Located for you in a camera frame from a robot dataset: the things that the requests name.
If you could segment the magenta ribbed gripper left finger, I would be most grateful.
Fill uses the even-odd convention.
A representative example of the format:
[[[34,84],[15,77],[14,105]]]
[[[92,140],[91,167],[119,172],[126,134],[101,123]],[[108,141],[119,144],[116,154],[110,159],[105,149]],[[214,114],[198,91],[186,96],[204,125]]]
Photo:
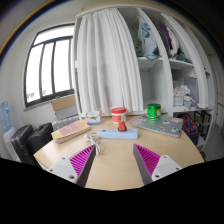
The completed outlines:
[[[96,147],[92,145],[70,158],[62,157],[48,169],[48,172],[84,187],[95,156]]]

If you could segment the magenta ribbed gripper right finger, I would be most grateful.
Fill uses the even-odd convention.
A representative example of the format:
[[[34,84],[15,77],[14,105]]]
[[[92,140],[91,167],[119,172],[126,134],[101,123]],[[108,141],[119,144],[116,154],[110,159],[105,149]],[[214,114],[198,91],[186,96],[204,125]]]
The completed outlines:
[[[145,185],[181,170],[181,167],[168,155],[159,156],[138,144],[133,145],[133,155]]]

